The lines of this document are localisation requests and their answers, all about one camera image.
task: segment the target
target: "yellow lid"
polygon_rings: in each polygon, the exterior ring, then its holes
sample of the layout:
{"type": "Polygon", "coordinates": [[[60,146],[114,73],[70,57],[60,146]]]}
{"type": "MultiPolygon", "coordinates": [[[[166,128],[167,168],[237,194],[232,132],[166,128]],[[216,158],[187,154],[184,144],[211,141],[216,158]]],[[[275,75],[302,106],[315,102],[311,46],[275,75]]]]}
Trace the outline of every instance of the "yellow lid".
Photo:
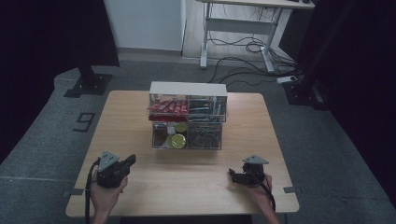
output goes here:
{"type": "Polygon", "coordinates": [[[168,135],[168,137],[166,138],[166,143],[168,144],[169,147],[173,147],[173,145],[172,145],[172,137],[173,137],[173,135],[170,134],[170,135],[168,135]]]}
{"type": "Polygon", "coordinates": [[[172,136],[172,147],[183,148],[186,146],[186,138],[183,134],[177,133],[172,136]]]}
{"type": "Polygon", "coordinates": [[[175,127],[175,131],[177,131],[178,133],[184,133],[189,128],[189,125],[187,125],[187,123],[180,122],[180,123],[176,123],[174,127],[175,127]]]}

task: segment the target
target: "wooden table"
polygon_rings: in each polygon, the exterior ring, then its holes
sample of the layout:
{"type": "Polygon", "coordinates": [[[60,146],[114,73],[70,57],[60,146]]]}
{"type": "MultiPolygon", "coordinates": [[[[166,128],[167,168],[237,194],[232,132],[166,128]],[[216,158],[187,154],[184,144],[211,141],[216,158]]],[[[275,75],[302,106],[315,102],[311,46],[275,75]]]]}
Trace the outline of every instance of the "wooden table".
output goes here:
{"type": "Polygon", "coordinates": [[[243,34],[254,34],[254,35],[268,35],[268,39],[265,42],[265,46],[261,47],[261,50],[262,50],[262,57],[264,59],[265,66],[269,73],[275,72],[268,51],[274,39],[276,27],[278,25],[279,18],[280,15],[282,14],[283,8],[313,9],[315,7],[315,5],[311,1],[305,4],[303,3],[303,0],[300,0],[300,2],[292,2],[288,0],[196,0],[196,1],[206,3],[204,42],[201,48],[201,63],[200,63],[201,68],[206,68],[208,32],[219,31],[219,32],[243,33],[243,34]],[[210,10],[212,4],[231,4],[231,5],[254,6],[254,7],[275,7],[276,14],[275,14],[275,18],[270,22],[216,19],[210,16],[210,10]]]}
{"type": "MultiPolygon", "coordinates": [[[[152,126],[146,114],[149,92],[111,92],[75,188],[84,189],[92,163],[108,150],[121,161],[136,155],[129,184],[111,216],[257,214],[257,207],[228,175],[229,168],[242,173],[242,159],[256,154],[270,162],[264,171],[273,176],[276,211],[296,212],[296,195],[283,189],[292,184],[262,96],[228,94],[221,150],[158,150],[151,148],[152,126]]],[[[84,202],[83,195],[72,195],[66,214],[83,217],[84,202]]]]}

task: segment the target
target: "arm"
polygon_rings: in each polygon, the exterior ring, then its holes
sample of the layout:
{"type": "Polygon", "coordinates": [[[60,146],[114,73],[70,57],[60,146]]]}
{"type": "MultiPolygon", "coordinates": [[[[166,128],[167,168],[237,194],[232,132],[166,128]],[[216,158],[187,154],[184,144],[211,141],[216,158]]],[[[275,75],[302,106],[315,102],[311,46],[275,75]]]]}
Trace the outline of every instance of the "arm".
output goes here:
{"type": "MultiPolygon", "coordinates": [[[[263,184],[265,187],[271,190],[272,177],[270,175],[265,176],[268,182],[264,181],[263,184]]],[[[254,188],[245,186],[245,189],[247,190],[247,193],[253,202],[260,208],[260,211],[262,211],[262,214],[264,215],[267,222],[269,224],[280,224],[279,219],[277,219],[276,212],[271,207],[271,200],[269,199],[265,190],[260,186],[254,188]]]]}
{"type": "Polygon", "coordinates": [[[117,204],[122,190],[128,185],[128,177],[125,176],[120,186],[116,189],[105,189],[96,183],[97,171],[93,173],[91,183],[91,200],[95,213],[92,224],[105,224],[111,210],[117,204]]]}

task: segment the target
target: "white desk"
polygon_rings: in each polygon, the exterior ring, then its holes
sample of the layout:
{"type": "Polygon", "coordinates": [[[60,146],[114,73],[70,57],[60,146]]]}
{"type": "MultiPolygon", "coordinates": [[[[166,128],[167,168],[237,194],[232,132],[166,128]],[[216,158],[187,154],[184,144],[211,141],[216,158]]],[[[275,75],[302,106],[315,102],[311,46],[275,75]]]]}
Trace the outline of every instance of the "white desk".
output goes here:
{"type": "Polygon", "coordinates": [[[315,5],[310,1],[308,4],[300,2],[291,2],[288,0],[196,0],[206,3],[205,14],[205,30],[204,43],[201,50],[201,68],[206,68],[207,60],[207,35],[208,31],[220,31],[230,33],[243,33],[255,35],[268,35],[268,40],[265,46],[262,47],[262,57],[264,58],[267,71],[274,73],[274,67],[271,63],[268,51],[274,39],[276,27],[279,22],[280,15],[283,8],[299,8],[299,9],[313,9],[315,5]],[[273,21],[238,21],[229,19],[216,19],[210,17],[211,4],[232,4],[241,6],[255,6],[255,7],[276,7],[276,14],[273,21]]]}

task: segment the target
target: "wrist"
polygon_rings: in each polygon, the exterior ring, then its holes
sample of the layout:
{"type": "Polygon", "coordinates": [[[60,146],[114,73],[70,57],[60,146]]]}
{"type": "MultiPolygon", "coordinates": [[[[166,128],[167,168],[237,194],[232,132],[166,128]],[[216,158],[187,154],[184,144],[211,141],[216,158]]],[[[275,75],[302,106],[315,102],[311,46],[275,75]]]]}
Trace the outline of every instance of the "wrist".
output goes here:
{"type": "Polygon", "coordinates": [[[256,197],[255,199],[256,204],[259,206],[262,212],[273,211],[271,206],[271,200],[268,198],[267,195],[263,195],[261,197],[256,197]]]}
{"type": "Polygon", "coordinates": [[[110,216],[110,212],[108,210],[95,210],[93,215],[92,224],[106,224],[108,217],[110,216]]]}
{"type": "Polygon", "coordinates": [[[259,209],[262,211],[265,219],[268,223],[271,224],[279,224],[279,220],[277,219],[276,212],[271,206],[271,200],[262,200],[259,204],[259,209]]]}

